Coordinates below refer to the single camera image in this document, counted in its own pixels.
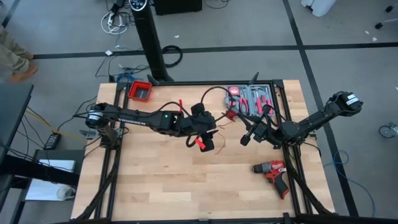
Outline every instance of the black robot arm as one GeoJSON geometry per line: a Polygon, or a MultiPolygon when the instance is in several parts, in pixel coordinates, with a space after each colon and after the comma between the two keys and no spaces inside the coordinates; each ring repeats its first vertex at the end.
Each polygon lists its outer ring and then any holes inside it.
{"type": "Polygon", "coordinates": [[[318,130],[333,118],[337,116],[352,116],[359,113],[362,105],[363,102],[353,93],[338,92],[329,98],[322,110],[317,111],[298,123],[285,121],[277,129],[272,128],[270,122],[262,122],[263,118],[267,121],[271,120],[267,115],[271,107],[265,105],[263,109],[264,113],[260,118],[244,115],[239,116],[243,120],[248,119],[253,122],[253,124],[245,122],[248,133],[242,137],[241,144],[246,146],[250,141],[251,135],[254,134],[254,140],[257,142],[268,141],[274,145],[274,149],[280,149],[284,144],[298,146],[305,141],[305,138],[312,131],[318,130]]]}
{"type": "Polygon", "coordinates": [[[191,107],[192,115],[184,117],[179,111],[161,111],[157,110],[147,113],[139,110],[122,109],[118,106],[100,103],[91,107],[86,119],[86,125],[89,128],[96,129],[103,137],[101,143],[103,146],[116,147],[119,144],[120,134],[113,130],[109,122],[121,121],[130,124],[147,126],[151,130],[172,137],[195,136],[201,138],[201,151],[206,152],[214,149],[212,131],[216,128],[216,121],[210,112],[205,111],[203,103],[198,103],[191,107]]]}

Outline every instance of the wooden table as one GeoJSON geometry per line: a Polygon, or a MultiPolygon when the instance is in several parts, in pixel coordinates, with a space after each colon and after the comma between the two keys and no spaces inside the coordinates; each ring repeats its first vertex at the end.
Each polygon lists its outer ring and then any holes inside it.
{"type": "MultiPolygon", "coordinates": [[[[284,85],[292,119],[300,121],[307,117],[299,81],[284,80],[284,85]]],[[[182,99],[183,106],[189,110],[208,88],[153,87],[148,103],[129,99],[128,108],[154,111],[168,101],[182,99]]],[[[113,104],[115,92],[116,84],[101,84],[97,103],[113,104]]],[[[225,92],[217,89],[206,95],[205,108],[214,117],[225,110],[224,96],[225,92]]],[[[178,110],[178,106],[170,105],[165,109],[178,110]]],[[[227,123],[229,120],[222,119],[218,125],[227,123]]],[[[196,146],[187,148],[185,138],[163,136],[142,126],[126,124],[126,127],[130,132],[123,138],[113,221],[268,218],[281,217],[284,212],[294,216],[291,194],[281,200],[263,175],[251,172],[254,164],[283,160],[282,150],[273,150],[265,141],[259,144],[252,140],[246,147],[240,145],[239,140],[246,132],[241,121],[219,128],[220,135],[214,138],[216,149],[206,153],[196,146]]],[[[307,142],[316,144],[312,138],[307,142]]],[[[97,145],[88,147],[87,152],[97,145]]],[[[301,149],[308,186],[327,209],[334,211],[318,151],[308,145],[302,145],[301,149]]],[[[97,149],[84,160],[72,217],[79,216],[96,193],[103,159],[104,149],[97,149]]],[[[287,174],[284,180],[288,184],[287,174]]],[[[305,211],[297,184],[296,188],[301,209],[305,211]]],[[[109,189],[104,196],[102,217],[106,213],[108,195],[109,189]]]]}

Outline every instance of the yellow cable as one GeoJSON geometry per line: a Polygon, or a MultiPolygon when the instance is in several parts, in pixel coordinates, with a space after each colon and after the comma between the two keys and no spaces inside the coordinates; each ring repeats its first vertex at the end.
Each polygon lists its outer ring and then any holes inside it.
{"type": "Polygon", "coordinates": [[[27,110],[26,113],[29,113],[30,115],[32,115],[32,116],[34,116],[35,118],[39,119],[41,122],[43,122],[48,128],[50,128],[50,129],[51,129],[53,132],[55,132],[55,133],[61,134],[61,135],[65,136],[65,137],[70,137],[70,138],[73,138],[73,139],[81,140],[81,141],[83,141],[84,143],[87,142],[87,139],[84,139],[84,138],[81,138],[81,137],[78,137],[78,136],[75,136],[75,135],[72,135],[72,134],[67,134],[67,133],[62,133],[62,132],[60,132],[60,131],[57,131],[57,130],[56,130],[55,128],[53,128],[51,125],[47,124],[47,122],[45,122],[41,117],[37,116],[37,115],[34,114],[33,112],[30,112],[29,110],[27,110]]]}

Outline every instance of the person's leg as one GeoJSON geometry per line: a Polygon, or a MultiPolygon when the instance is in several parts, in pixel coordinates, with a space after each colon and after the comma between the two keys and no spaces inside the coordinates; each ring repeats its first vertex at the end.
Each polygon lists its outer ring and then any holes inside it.
{"type": "Polygon", "coordinates": [[[1,77],[3,80],[12,83],[23,81],[37,72],[37,67],[35,65],[30,64],[27,59],[14,54],[7,47],[1,44],[0,65],[14,71],[11,76],[1,77]]]}
{"type": "Polygon", "coordinates": [[[10,51],[16,55],[26,58],[27,60],[33,60],[34,56],[29,53],[25,48],[18,45],[18,43],[12,38],[3,26],[0,26],[0,44],[7,47],[10,51]]]}

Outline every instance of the cordless drill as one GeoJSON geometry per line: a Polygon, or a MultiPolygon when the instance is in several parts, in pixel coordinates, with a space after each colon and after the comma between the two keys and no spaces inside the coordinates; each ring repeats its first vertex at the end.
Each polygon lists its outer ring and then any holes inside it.
{"type": "Polygon", "coordinates": [[[283,161],[270,161],[254,165],[252,170],[256,174],[264,174],[268,181],[275,185],[281,199],[285,199],[289,189],[282,180],[282,174],[286,172],[286,166],[283,161]]]}

